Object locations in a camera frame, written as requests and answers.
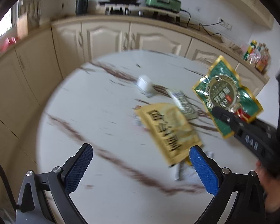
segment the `white marble tabletop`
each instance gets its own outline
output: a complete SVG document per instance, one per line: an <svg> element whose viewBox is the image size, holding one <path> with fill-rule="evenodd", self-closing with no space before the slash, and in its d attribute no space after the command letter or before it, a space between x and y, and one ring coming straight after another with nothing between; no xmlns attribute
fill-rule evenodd
<svg viewBox="0 0 280 224"><path fill-rule="evenodd" d="M174 167L167 166L149 133L135 125L133 108L173 103L164 88L182 90L199 113L191 124L202 149L214 152L220 167L247 174L256 158L235 138L222 139L192 90L207 71L173 54L136 50L84 64L59 85L43 112L36 146L39 172L62 166L87 142L93 159L70 197L88 223L194 223L213 195L174 180ZM140 75L159 85L160 94L141 94L133 83Z"/></svg>

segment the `green electric cooker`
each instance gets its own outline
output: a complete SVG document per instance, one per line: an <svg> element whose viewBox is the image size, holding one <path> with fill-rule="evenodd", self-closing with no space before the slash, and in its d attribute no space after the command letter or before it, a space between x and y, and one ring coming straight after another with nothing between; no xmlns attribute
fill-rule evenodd
<svg viewBox="0 0 280 224"><path fill-rule="evenodd" d="M174 13L179 13L181 8L181 1L179 0L146 0L148 7L168 10Z"/></svg>

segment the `human hand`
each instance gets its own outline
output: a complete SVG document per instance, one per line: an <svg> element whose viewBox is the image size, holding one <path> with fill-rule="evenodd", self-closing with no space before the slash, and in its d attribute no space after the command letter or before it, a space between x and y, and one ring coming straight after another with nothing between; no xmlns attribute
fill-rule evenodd
<svg viewBox="0 0 280 224"><path fill-rule="evenodd" d="M268 213L277 211L280 208L280 179L271 176L267 170L261 167L260 161L256 163L256 170L260 184L267 193L265 210Z"/></svg>

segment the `electrical outlet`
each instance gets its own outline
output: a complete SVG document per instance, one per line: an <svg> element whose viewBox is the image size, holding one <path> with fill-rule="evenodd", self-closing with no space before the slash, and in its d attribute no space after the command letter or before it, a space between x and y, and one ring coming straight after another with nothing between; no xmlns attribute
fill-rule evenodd
<svg viewBox="0 0 280 224"><path fill-rule="evenodd" d="M232 24L227 23L224 19L222 19L222 18L220 18L220 17L219 17L219 19L218 19L218 23L219 23L219 25L223 26L224 28L227 28L228 30L231 30L231 29L232 29Z"/></svg>

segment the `green snack package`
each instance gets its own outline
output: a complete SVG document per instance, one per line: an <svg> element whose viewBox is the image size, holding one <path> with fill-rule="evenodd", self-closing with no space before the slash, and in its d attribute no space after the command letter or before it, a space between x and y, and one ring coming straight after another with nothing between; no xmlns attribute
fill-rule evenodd
<svg viewBox="0 0 280 224"><path fill-rule="evenodd" d="M229 125L213 117L213 107L220 106L248 123L263 110L251 91L242 86L239 75L223 56L216 59L208 74L199 80L193 90L204 103L223 138L232 136L234 132Z"/></svg>

